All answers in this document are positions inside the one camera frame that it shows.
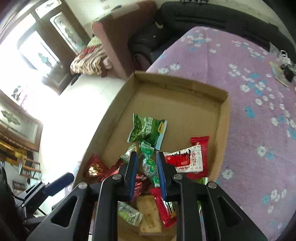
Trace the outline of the patterned blanket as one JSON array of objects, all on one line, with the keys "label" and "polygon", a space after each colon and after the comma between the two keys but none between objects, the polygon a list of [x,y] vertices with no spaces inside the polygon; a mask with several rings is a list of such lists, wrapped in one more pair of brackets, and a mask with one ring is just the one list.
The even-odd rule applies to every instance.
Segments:
[{"label": "patterned blanket", "polygon": [[102,41],[94,36],[70,64],[72,75],[86,74],[106,77],[107,71],[113,67],[103,47]]}]

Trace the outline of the red snack packet with logo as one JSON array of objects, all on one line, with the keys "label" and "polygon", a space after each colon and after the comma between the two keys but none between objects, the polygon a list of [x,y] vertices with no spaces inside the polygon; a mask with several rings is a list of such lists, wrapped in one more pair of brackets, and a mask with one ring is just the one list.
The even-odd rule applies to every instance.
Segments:
[{"label": "red snack packet with logo", "polygon": [[193,171],[187,174],[187,177],[192,180],[198,180],[208,176],[208,142],[209,136],[191,137],[190,143],[197,145],[199,149],[199,165],[202,167],[201,171]]}]

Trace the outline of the olive flat pouch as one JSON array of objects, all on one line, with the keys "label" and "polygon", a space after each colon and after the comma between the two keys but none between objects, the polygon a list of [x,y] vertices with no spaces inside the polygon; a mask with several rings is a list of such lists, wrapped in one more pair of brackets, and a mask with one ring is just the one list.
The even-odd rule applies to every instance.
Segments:
[{"label": "olive flat pouch", "polygon": [[279,83],[281,83],[283,86],[289,87],[289,82],[287,81],[287,79],[285,77],[284,71],[280,67],[278,67],[275,63],[273,63],[271,61],[269,62],[269,64],[271,66],[274,78]]}]

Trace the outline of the black small pot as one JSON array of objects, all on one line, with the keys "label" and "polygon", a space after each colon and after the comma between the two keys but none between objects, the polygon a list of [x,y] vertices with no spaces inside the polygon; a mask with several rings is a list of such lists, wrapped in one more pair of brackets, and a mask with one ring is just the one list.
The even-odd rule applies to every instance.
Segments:
[{"label": "black small pot", "polygon": [[293,78],[295,77],[295,73],[293,72],[291,66],[287,64],[282,64],[280,68],[282,69],[287,81],[291,83],[293,81]]}]

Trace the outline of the shiny red foil snack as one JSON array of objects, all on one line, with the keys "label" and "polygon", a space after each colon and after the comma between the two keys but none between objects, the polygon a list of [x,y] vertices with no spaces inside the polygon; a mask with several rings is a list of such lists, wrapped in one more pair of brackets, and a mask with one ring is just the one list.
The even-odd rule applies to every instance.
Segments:
[{"label": "shiny red foil snack", "polygon": [[109,177],[113,177],[116,174],[122,175],[123,191],[121,192],[126,202],[132,202],[135,198],[148,190],[151,185],[151,181],[142,172],[135,171],[135,165],[133,165],[131,171],[126,171],[128,163],[124,163],[119,159],[102,177],[98,178],[98,181],[102,183]]}]

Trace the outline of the red snack bar packet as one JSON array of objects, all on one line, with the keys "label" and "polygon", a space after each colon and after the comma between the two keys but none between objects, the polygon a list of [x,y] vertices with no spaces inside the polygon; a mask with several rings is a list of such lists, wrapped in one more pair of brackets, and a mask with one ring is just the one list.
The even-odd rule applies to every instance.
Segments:
[{"label": "red snack bar packet", "polygon": [[150,194],[153,195],[155,203],[159,211],[159,217],[165,228],[169,228],[177,222],[177,211],[173,202],[166,202],[162,198],[161,189],[159,187],[151,188]]}]

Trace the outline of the red white snack packet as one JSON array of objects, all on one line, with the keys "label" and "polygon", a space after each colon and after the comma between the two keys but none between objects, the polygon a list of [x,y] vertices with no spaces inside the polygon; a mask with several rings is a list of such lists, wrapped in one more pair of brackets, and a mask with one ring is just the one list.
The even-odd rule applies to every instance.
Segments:
[{"label": "red white snack packet", "polygon": [[197,145],[173,153],[163,152],[167,164],[173,165],[178,173],[201,171]]}]

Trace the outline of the white green snack packet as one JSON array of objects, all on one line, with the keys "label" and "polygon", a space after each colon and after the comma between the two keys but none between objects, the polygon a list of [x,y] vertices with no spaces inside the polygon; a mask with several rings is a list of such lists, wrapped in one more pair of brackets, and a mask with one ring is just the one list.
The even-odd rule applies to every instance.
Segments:
[{"label": "white green snack packet", "polygon": [[128,224],[135,227],[139,227],[139,224],[144,216],[138,210],[121,201],[118,202],[118,215],[123,218]]}]

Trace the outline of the small green clear candy packet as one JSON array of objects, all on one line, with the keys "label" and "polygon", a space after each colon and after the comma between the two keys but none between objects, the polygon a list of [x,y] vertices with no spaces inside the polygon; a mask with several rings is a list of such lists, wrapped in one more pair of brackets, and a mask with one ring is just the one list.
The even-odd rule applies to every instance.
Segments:
[{"label": "small green clear candy packet", "polygon": [[127,151],[120,155],[121,161],[124,163],[128,163],[130,161],[130,156],[132,155],[132,152],[139,153],[139,146],[137,143],[132,143],[132,145],[127,149]]}]

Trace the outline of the black leather sofa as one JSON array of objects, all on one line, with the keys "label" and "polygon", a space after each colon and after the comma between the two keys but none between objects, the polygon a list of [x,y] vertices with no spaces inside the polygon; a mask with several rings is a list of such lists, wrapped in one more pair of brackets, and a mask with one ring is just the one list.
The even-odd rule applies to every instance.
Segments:
[{"label": "black leather sofa", "polygon": [[193,27],[210,27],[243,37],[265,50],[274,44],[295,61],[295,48],[279,28],[250,14],[214,4],[168,1],[157,10],[154,23],[135,33],[128,41],[134,56],[149,64]]}]

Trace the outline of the green pea snack packet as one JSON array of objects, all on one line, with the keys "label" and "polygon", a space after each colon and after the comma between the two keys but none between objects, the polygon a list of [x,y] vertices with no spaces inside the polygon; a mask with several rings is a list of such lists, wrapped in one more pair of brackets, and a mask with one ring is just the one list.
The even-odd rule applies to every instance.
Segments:
[{"label": "green pea snack packet", "polygon": [[128,143],[146,141],[154,149],[160,151],[167,129],[167,120],[157,120],[153,117],[142,117],[136,113],[132,115],[133,128],[127,138]]}]

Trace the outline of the cardboard tray box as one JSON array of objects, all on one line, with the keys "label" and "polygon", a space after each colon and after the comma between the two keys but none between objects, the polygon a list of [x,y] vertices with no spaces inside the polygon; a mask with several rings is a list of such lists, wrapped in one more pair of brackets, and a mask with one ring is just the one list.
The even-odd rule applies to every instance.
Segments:
[{"label": "cardboard tray box", "polygon": [[228,92],[198,81],[138,71],[107,109],[82,159],[76,182],[84,180],[87,161],[93,154],[111,166],[127,150],[134,113],[168,122],[163,128],[164,152],[189,147],[191,137],[209,137],[208,177],[217,179],[229,128]]}]

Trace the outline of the purple floral tablecloth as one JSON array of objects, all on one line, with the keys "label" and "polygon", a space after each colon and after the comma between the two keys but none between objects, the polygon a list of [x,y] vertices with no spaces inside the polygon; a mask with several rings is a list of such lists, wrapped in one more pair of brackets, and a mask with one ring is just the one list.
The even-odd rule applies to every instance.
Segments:
[{"label": "purple floral tablecloth", "polygon": [[228,142],[217,183],[268,240],[295,212],[295,90],[274,78],[277,62],[250,40],[194,27],[149,68],[228,92]]}]

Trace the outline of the dark red snack packet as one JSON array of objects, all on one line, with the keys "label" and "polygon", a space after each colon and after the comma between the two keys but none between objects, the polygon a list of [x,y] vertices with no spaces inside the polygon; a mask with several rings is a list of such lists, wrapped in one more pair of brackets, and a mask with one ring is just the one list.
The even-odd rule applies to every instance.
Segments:
[{"label": "dark red snack packet", "polygon": [[93,154],[88,160],[85,168],[85,177],[100,178],[108,171],[107,166],[100,160],[100,158]]}]

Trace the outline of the yellow cake bar packet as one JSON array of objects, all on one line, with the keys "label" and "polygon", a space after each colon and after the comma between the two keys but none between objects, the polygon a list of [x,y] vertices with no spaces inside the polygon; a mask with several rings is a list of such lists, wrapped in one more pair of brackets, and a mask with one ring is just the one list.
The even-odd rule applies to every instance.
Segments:
[{"label": "yellow cake bar packet", "polygon": [[161,235],[163,223],[152,195],[141,195],[137,198],[137,209],[143,214],[139,224],[140,234],[143,236]]}]

